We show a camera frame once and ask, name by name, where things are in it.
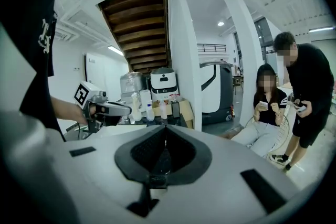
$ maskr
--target floor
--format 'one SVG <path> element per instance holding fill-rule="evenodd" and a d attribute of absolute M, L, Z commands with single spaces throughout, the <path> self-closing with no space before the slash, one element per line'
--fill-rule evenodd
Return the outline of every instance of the floor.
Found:
<path fill-rule="evenodd" d="M 236 87 L 236 94 L 233 94 L 233 106 L 235 118 L 231 121 L 220 122 L 202 126 L 202 132 L 214 135 L 221 135 L 226 131 L 239 126 L 241 107 L 243 105 L 243 90 L 241 86 Z"/>
<path fill-rule="evenodd" d="M 294 108 L 291 107 L 287 115 L 290 130 L 292 130 L 294 124 L 295 114 L 296 112 Z M 272 154 L 283 154 L 291 136 L 292 132 L 290 131 L 289 136 L 282 147 L 274 151 Z M 294 184 L 297 185 L 299 189 L 304 189 L 324 176 L 335 153 L 336 134 L 324 129 L 318 135 L 314 144 L 308 147 L 308 150 L 302 160 L 291 168 L 291 170 L 287 173 L 287 176 L 294 182 Z M 279 169 L 283 168 L 283 166 L 272 162 L 269 158 L 267 158 L 267 160 Z"/>

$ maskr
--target woman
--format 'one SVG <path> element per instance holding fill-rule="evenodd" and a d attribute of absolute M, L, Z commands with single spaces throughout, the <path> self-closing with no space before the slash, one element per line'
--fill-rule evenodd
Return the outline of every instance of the woman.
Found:
<path fill-rule="evenodd" d="M 269 64 L 264 64 L 257 73 L 257 92 L 254 95 L 254 120 L 232 138 L 250 148 L 259 156 L 265 156 L 274 146 L 279 134 L 279 126 L 287 105 L 286 94 L 276 86 L 276 74 Z"/>

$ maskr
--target white bottle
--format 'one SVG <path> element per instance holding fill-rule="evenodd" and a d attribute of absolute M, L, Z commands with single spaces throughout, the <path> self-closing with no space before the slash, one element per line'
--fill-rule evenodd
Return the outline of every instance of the white bottle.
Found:
<path fill-rule="evenodd" d="M 135 121 L 140 121 L 142 119 L 141 112 L 139 110 L 138 95 L 136 93 L 132 94 L 133 107 L 132 107 L 132 117 Z"/>
<path fill-rule="evenodd" d="M 166 103 L 164 100 L 160 101 L 160 112 L 161 112 L 161 118 L 166 120 L 167 119 L 167 110 L 166 110 Z"/>
<path fill-rule="evenodd" d="M 153 121 L 154 118 L 155 118 L 154 111 L 153 111 L 153 108 L 152 108 L 152 101 L 151 101 L 151 103 L 147 104 L 146 118 L 147 118 L 148 121 Z"/>

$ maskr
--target ceiling light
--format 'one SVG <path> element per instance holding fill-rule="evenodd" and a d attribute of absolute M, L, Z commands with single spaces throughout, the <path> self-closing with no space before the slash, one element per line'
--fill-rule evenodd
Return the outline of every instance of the ceiling light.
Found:
<path fill-rule="evenodd" d="M 110 50 L 113 50 L 113 51 L 116 52 L 117 54 L 124 55 L 120 50 L 114 48 L 113 46 L 110 46 L 110 47 L 107 47 L 107 48 L 110 49 Z"/>
<path fill-rule="evenodd" d="M 312 32 L 332 30 L 332 29 L 334 29 L 334 28 L 333 27 L 323 27 L 323 28 L 311 29 L 311 30 L 309 30 L 309 32 L 312 33 Z"/>

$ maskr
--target man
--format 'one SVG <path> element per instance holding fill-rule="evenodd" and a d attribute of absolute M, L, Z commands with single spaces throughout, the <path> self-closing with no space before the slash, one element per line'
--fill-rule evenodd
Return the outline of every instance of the man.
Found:
<path fill-rule="evenodd" d="M 289 171 L 303 158 L 323 130 L 331 106 L 334 78 L 329 62 L 323 52 L 311 44 L 296 44 L 290 32 L 284 32 L 274 40 L 274 50 L 283 56 L 289 80 L 293 87 L 295 108 L 301 105 L 306 109 L 297 111 L 293 126 L 293 136 L 283 155 L 271 155 L 271 160 L 285 165 L 294 152 L 290 162 L 283 168 Z"/>
<path fill-rule="evenodd" d="M 24 114 L 39 119 L 46 128 L 61 132 L 57 119 L 86 124 L 81 108 L 53 98 L 49 94 L 48 76 L 53 76 L 52 43 L 57 15 L 55 0 L 2 0 L 1 17 L 10 38 L 35 69 L 20 107 Z"/>

